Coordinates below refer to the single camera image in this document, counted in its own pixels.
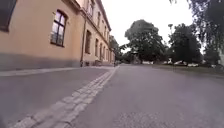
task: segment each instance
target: green tree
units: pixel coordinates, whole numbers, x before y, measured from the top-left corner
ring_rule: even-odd
[[[131,63],[134,61],[134,54],[131,51],[128,51],[122,55],[122,62]]]
[[[121,49],[114,36],[110,36],[109,42],[110,42],[110,48],[113,49],[115,53],[115,60],[121,60],[122,57]]]
[[[202,42],[224,45],[224,0],[187,0]]]
[[[180,24],[175,27],[171,35],[171,56],[173,61],[184,61],[187,63],[200,62],[200,43],[196,37],[195,27]]]
[[[205,55],[204,60],[207,64],[218,64],[218,61],[220,60],[219,52],[215,45],[208,44],[205,48]]]
[[[131,48],[131,52],[135,53],[141,62],[143,60],[160,60],[165,50],[161,42],[162,37],[159,36],[158,31],[159,29],[152,23],[145,20],[135,21],[125,33],[125,37],[130,42],[121,46],[121,48]]]

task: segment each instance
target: grass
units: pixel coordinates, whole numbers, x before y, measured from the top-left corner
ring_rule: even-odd
[[[185,67],[185,66],[172,66],[172,65],[150,65],[154,68],[161,68],[173,71],[185,71],[185,72],[193,72],[193,73],[200,73],[200,74],[208,74],[208,75],[218,75],[224,77],[224,71],[221,69],[215,68],[206,68],[206,67]]]

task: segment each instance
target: window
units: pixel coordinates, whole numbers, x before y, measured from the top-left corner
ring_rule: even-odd
[[[106,32],[107,32],[107,27],[105,26],[105,28],[104,28],[104,36],[105,37],[107,37],[107,35],[106,35],[107,33]]]
[[[67,16],[57,11],[51,31],[51,43],[63,47]]]
[[[105,59],[105,46],[103,47],[103,58]]]
[[[100,44],[100,60],[102,60],[102,47],[103,47],[103,45],[102,45],[102,43]]]
[[[106,50],[106,60],[108,60],[108,49]]]
[[[93,13],[94,13],[94,6],[95,6],[95,3],[93,0],[90,0],[89,1],[89,9],[88,9],[88,13],[91,17],[93,17]]]
[[[108,41],[109,41],[109,39],[110,39],[109,37],[110,37],[110,32],[108,31],[108,32],[107,32],[107,40],[108,40]]]
[[[0,1],[0,30],[9,31],[9,23],[17,0]]]
[[[99,40],[96,39],[96,42],[95,42],[95,56],[98,56],[98,43],[99,43]]]
[[[97,27],[100,28],[100,17],[101,17],[101,14],[100,12],[98,12],[98,16],[97,16]]]
[[[110,50],[107,49],[107,60],[109,61],[109,59],[110,59]]]
[[[86,32],[86,45],[85,45],[85,53],[90,54],[90,40],[91,40],[91,32],[87,30]]]

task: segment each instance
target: building facade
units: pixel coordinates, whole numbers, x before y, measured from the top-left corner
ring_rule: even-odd
[[[220,50],[220,64],[224,66],[224,50]]]
[[[110,64],[101,0],[0,2],[0,70]]]

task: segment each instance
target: window sill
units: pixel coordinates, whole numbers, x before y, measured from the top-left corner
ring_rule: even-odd
[[[54,43],[54,42],[51,42],[51,44],[52,44],[52,45],[56,45],[56,46],[58,46],[58,47],[62,47],[62,48],[65,47],[64,45],[60,45],[60,44],[57,44],[57,43]]]

